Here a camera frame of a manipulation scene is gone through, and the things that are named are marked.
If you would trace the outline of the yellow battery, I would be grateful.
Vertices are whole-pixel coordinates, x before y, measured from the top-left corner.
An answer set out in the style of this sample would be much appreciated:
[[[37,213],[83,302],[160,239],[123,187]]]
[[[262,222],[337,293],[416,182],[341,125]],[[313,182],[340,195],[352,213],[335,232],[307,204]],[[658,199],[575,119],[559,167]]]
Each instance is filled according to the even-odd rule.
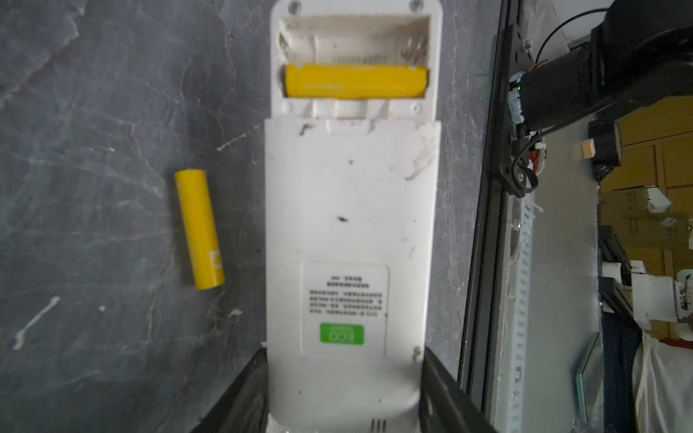
[[[195,286],[210,290],[225,283],[209,184],[205,171],[183,170],[174,175]]]
[[[293,99],[421,99],[428,71],[399,65],[290,64],[284,89]]]

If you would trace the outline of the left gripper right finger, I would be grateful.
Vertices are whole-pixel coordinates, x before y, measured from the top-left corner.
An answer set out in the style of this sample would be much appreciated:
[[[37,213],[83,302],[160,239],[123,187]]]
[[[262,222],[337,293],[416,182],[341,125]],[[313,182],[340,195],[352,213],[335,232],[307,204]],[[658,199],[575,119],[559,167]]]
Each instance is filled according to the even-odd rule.
[[[423,433],[494,433],[496,430],[426,346],[419,405]]]

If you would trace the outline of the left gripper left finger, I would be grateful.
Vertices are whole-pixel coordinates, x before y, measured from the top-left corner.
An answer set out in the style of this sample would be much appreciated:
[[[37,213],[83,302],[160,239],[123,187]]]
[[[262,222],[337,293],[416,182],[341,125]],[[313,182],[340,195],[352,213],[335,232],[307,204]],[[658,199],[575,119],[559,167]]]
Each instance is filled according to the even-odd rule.
[[[261,347],[191,432],[262,433],[267,424],[267,350]]]

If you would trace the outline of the white remote with batteries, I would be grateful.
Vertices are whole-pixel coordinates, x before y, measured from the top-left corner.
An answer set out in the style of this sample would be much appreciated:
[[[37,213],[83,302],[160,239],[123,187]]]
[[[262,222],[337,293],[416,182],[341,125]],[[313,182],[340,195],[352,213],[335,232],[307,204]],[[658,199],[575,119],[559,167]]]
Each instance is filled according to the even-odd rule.
[[[290,432],[417,432],[442,125],[438,1],[279,1],[265,120],[268,403]],[[428,71],[421,99],[293,99],[290,64]]]

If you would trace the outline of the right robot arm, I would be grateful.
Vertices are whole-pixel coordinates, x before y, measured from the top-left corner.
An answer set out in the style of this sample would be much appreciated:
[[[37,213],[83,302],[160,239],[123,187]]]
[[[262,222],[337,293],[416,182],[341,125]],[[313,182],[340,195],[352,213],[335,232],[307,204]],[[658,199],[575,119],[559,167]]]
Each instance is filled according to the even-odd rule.
[[[692,93],[692,3],[615,1],[577,50],[517,77],[514,124],[539,131],[597,113],[617,120]]]

